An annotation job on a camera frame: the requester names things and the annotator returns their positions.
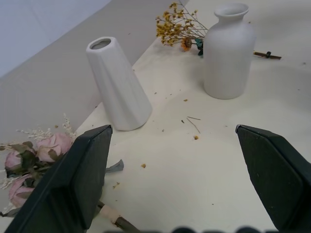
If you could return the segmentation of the white ribbed bottle vase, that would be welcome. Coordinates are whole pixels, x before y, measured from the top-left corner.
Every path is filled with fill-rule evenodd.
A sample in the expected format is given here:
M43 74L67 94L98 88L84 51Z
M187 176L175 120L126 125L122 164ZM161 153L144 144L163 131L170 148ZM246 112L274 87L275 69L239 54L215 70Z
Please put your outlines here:
M216 99L229 100L241 96L249 77L255 33L243 17L249 7L244 3L228 3L214 14L218 22L204 38L204 90Z

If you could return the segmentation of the white tapered faceted vase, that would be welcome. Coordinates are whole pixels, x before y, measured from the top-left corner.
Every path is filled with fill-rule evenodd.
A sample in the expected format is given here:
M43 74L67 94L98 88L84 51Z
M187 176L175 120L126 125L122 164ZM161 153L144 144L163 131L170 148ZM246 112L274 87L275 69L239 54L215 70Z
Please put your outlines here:
M144 125L152 106L116 38L92 41L86 55L112 125L119 131Z

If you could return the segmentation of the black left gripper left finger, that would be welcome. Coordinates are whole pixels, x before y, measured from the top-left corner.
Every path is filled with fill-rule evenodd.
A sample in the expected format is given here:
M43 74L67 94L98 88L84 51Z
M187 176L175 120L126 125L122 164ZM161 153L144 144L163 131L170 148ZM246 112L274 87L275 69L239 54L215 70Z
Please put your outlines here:
M77 137L4 233L86 233L102 195L111 136L105 125Z

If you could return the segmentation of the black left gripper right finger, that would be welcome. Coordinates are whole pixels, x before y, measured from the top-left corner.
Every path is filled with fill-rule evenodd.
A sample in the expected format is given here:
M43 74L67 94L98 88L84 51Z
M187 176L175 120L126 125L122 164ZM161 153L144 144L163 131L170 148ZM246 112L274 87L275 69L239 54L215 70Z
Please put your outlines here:
M280 232L311 233L311 163L284 137L237 125L251 183Z

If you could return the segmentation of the yellow dried flower bouquet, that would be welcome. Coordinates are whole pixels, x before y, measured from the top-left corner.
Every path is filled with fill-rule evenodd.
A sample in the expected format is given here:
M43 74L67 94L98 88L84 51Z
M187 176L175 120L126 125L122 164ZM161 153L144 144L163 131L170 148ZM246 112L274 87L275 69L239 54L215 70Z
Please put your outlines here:
M163 15L157 16L156 37L164 46L179 44L183 51L189 51L192 46L198 49L198 55L203 55L203 43L208 28L197 17L197 10L189 12L181 0L172 2Z

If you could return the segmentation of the pink rose dried bouquet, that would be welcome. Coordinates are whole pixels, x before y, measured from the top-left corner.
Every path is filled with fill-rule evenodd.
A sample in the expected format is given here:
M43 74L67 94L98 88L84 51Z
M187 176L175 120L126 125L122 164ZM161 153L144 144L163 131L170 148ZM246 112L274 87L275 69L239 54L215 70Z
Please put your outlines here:
M13 219L47 171L67 154L77 137L74 136L68 122L64 124L64 128L66 129L65 133L52 134L41 130L30 133L30 137L36 139L36 144L31 141L18 144L0 144L0 151L8 151L5 160L6 178L0 180L0 188L9 189L10 201L10 209L0 212L1 217ZM122 161L111 167L106 166L105 174L121 171L123 167ZM102 203L101 198L95 210L96 214L108 219L122 232L140 233L116 210Z

